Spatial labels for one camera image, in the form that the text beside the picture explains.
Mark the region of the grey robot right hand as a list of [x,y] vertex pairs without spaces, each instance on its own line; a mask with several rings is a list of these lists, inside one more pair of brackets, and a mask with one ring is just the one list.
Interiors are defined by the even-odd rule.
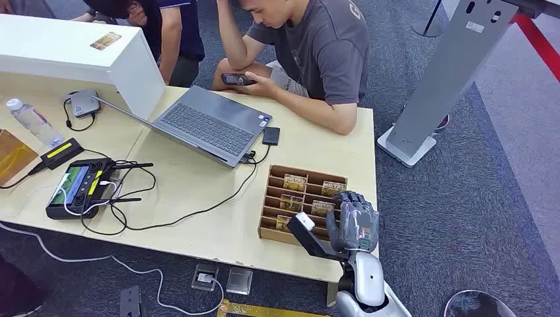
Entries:
[[378,244],[380,213],[363,195],[344,191],[332,196],[340,202],[339,220],[334,212],[326,215],[331,247],[337,252],[363,250],[372,252]]

